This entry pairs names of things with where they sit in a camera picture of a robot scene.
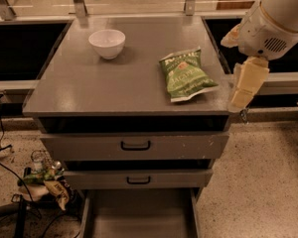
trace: kitchen counter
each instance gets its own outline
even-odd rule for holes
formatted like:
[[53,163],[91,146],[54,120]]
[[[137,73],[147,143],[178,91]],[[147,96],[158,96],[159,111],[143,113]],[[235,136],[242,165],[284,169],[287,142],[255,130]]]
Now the kitchen counter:
[[[126,35],[125,48],[116,59],[100,58],[88,43],[90,34],[104,28]],[[203,70],[220,89],[184,104],[171,103],[158,61],[198,46]],[[228,91],[228,80],[201,17],[87,17],[73,21],[24,114],[227,114]]]

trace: bag of chips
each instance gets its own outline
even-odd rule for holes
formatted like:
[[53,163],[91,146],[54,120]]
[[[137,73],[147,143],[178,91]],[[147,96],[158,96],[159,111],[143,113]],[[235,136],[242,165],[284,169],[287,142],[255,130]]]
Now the bag of chips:
[[217,89],[218,84],[201,69],[200,48],[169,54],[159,64],[166,76],[171,102],[189,100]]
[[66,210],[68,202],[75,200],[76,193],[64,177],[59,177],[57,180],[45,180],[44,185],[49,193],[56,198],[61,210]]

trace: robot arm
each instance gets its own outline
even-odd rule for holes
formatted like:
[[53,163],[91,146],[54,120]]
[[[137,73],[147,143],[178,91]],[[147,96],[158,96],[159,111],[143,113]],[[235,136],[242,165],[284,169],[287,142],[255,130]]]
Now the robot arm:
[[242,19],[238,49],[249,57],[276,60],[298,43],[298,0],[256,1]]
[[228,102],[228,111],[240,112],[268,76],[268,61],[283,57],[298,43],[298,0],[256,1],[223,39],[227,47],[238,46],[248,56],[243,64],[235,66]]

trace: cable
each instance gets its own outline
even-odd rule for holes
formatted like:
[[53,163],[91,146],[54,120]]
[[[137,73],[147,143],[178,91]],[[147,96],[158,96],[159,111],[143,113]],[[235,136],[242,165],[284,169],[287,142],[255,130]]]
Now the cable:
[[76,218],[78,219],[79,223],[81,223],[81,219],[80,219],[80,217],[79,217],[78,215],[76,215],[76,214],[72,214],[72,213],[63,213],[63,214],[60,214],[60,215],[56,216],[56,217],[49,223],[49,225],[46,227],[46,229],[44,230],[44,232],[43,232],[43,234],[40,236],[40,238],[44,238],[45,235],[46,235],[46,233],[48,232],[49,228],[52,226],[52,224],[53,224],[56,220],[58,220],[59,218],[61,218],[61,217],[63,217],[63,216],[73,216],[73,217],[76,217]]
[[[6,167],[6,166],[4,166],[2,163],[0,163],[0,166],[2,167],[2,168],[4,168],[4,169],[6,169],[7,171],[9,171],[9,172],[11,172],[14,176],[16,176],[17,178],[18,178],[18,180],[20,180],[21,181],[21,183],[22,183],[22,185],[24,186],[24,188],[26,189],[26,191],[29,193],[29,196],[30,196],[30,198],[31,198],[31,201],[33,202],[33,203],[36,203],[34,200],[33,200],[33,198],[32,198],[32,195],[31,195],[31,193],[30,193],[30,191],[29,191],[29,189],[28,189],[28,187],[27,187],[27,185],[24,183],[24,181],[14,172],[14,171],[12,171],[12,170],[10,170],[8,167]],[[38,210],[38,212],[39,212],[39,217],[38,218],[42,218],[42,214],[41,214],[41,212],[40,212],[40,210],[37,208],[37,210]]]
[[[6,146],[6,147],[2,147],[2,146],[1,146],[1,141],[2,141],[2,139],[3,139],[3,137],[4,137],[4,134],[5,134],[4,127],[3,127],[3,123],[2,123],[1,112],[0,112],[0,127],[1,127],[1,131],[2,131],[2,135],[1,135],[1,138],[0,138],[0,152],[3,151],[3,150],[5,150],[5,149],[8,149],[8,148],[12,149],[12,145],[11,145],[11,144],[8,145],[8,146]],[[22,179],[21,179],[21,178],[14,172],[14,171],[10,170],[8,167],[4,166],[2,163],[0,163],[0,166],[1,166],[2,168],[4,168],[5,170],[9,171],[10,173],[12,173],[15,177],[18,178],[18,180],[21,181],[22,185],[24,186],[24,188],[25,188],[26,191],[28,192],[31,201],[35,204],[35,201],[33,200],[33,197],[32,197],[32,195],[31,195],[31,193],[30,193],[30,190],[28,189],[28,187],[27,187],[27,185],[24,183],[24,181],[23,181],[23,180],[22,180]],[[41,219],[41,218],[42,218],[42,214],[41,214],[41,212],[40,212],[40,210],[39,210],[38,207],[36,207],[36,209],[38,210],[38,213],[39,213],[38,218]]]

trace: gray cabinet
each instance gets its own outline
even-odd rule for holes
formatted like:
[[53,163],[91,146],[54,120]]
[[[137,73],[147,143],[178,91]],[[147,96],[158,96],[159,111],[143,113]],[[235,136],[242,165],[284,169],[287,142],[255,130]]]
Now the gray cabinet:
[[[117,59],[88,44],[101,28],[126,35]],[[158,60],[197,46],[219,90],[171,103]],[[84,197],[81,236],[201,237],[195,203],[228,139],[228,93],[200,17],[75,20],[24,114]]]

